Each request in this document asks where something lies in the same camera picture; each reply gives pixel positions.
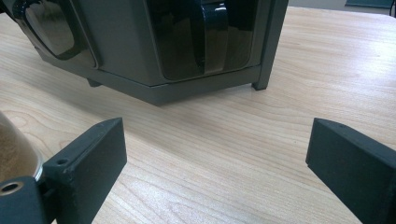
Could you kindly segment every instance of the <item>wooden tabletop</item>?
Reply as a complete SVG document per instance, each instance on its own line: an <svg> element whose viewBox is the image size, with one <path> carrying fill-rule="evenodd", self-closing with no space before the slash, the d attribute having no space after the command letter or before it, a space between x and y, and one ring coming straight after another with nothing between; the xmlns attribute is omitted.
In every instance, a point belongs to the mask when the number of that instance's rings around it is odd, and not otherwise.
<svg viewBox="0 0 396 224"><path fill-rule="evenodd" d="M289 7L267 90L161 107L44 63L5 14L0 31L0 110L46 159L123 117L128 163L97 223L359 223L305 164L313 118L396 149L391 17Z"/></svg>

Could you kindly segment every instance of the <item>transparent container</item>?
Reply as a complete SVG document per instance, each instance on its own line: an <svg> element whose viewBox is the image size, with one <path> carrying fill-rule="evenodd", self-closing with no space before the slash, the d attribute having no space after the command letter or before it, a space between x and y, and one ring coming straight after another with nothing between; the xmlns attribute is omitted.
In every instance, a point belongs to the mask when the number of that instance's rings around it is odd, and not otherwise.
<svg viewBox="0 0 396 224"><path fill-rule="evenodd" d="M0 182L24 175L38 180L42 172L41 154L0 112Z"/></svg>

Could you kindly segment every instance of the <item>black appliance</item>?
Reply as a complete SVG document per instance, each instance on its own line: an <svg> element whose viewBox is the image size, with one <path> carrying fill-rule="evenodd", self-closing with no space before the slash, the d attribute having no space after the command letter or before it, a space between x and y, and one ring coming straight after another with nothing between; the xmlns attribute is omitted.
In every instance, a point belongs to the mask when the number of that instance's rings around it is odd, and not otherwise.
<svg viewBox="0 0 396 224"><path fill-rule="evenodd" d="M151 104L267 87L288 0L0 0L41 58Z"/></svg>

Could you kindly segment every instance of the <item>black object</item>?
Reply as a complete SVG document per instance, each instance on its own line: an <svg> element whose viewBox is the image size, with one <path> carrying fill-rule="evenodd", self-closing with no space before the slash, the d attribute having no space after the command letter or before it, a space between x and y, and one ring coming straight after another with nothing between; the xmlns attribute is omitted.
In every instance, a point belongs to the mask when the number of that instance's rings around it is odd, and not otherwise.
<svg viewBox="0 0 396 224"><path fill-rule="evenodd" d="M315 119L306 163L361 222L396 223L396 151Z"/></svg>
<svg viewBox="0 0 396 224"><path fill-rule="evenodd" d="M45 162L38 182L0 183L0 223L92 223L125 163L122 120L96 124Z"/></svg>
<svg viewBox="0 0 396 224"><path fill-rule="evenodd" d="M346 0L346 7L372 7L390 9L393 0Z"/></svg>
<svg viewBox="0 0 396 224"><path fill-rule="evenodd" d="M267 87L288 0L0 0L43 60L152 104Z"/></svg>

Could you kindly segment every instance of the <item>appliance handle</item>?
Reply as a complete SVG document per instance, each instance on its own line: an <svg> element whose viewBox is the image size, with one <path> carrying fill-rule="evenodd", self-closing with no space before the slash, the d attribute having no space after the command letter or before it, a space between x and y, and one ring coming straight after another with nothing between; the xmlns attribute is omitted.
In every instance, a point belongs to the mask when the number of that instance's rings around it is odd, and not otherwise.
<svg viewBox="0 0 396 224"><path fill-rule="evenodd" d="M78 40L76 39L76 34L73 28L68 25L72 31L72 35L75 41L74 46L71 49L66 50L61 54L55 54L52 50L40 39L35 29L32 27L30 22L26 17L26 9L32 4L40 4L42 0L16 0L12 7L12 14L15 18L17 24L22 28L23 32L29 37L29 39L34 43L34 45L40 48L45 54L55 57L59 60L68 60L80 53Z"/></svg>
<svg viewBox="0 0 396 224"><path fill-rule="evenodd" d="M201 0L198 17L192 19L191 33L195 61L201 72L212 74L224 69L228 47L228 13L224 1Z"/></svg>

